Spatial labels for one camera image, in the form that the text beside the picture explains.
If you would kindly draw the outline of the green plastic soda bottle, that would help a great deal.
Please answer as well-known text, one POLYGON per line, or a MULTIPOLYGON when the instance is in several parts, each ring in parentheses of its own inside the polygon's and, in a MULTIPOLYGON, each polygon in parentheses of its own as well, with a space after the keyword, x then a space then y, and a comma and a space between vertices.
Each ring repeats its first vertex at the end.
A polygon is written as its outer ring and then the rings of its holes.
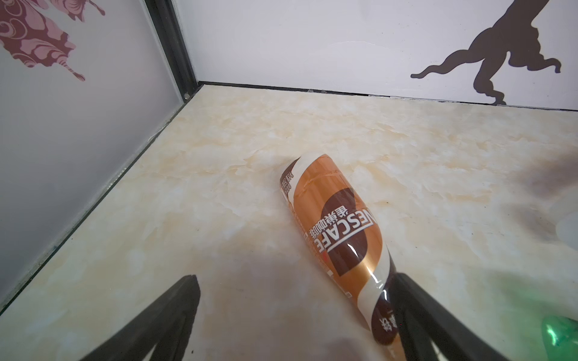
POLYGON ((549 361, 578 361, 576 320, 550 315, 543 319, 541 331, 549 361))

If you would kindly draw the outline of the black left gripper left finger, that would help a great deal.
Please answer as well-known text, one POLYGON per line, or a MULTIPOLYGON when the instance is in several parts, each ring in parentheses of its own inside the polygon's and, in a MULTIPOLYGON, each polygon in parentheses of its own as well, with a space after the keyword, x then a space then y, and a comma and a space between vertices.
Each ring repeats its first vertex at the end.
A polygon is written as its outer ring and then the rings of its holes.
POLYGON ((197 308, 200 286, 195 275, 177 281, 84 360, 182 360, 197 308))

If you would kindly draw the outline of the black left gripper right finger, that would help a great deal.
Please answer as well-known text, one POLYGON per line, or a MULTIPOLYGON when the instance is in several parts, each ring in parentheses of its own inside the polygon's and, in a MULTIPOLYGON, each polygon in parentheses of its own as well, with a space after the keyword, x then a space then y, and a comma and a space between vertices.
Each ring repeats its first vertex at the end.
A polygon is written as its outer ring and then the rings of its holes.
POLYGON ((505 360, 403 273, 392 278, 391 303, 407 360, 505 360))

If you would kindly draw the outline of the orange Nescafe coffee bottle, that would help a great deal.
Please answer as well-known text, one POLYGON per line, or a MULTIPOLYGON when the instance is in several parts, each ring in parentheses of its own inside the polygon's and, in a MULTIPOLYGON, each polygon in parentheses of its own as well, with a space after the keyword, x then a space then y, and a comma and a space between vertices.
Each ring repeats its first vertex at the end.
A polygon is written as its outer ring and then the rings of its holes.
POLYGON ((357 307, 379 344, 398 335, 388 289, 396 272, 364 201, 325 153, 305 153, 283 171, 280 187, 306 244, 357 307))

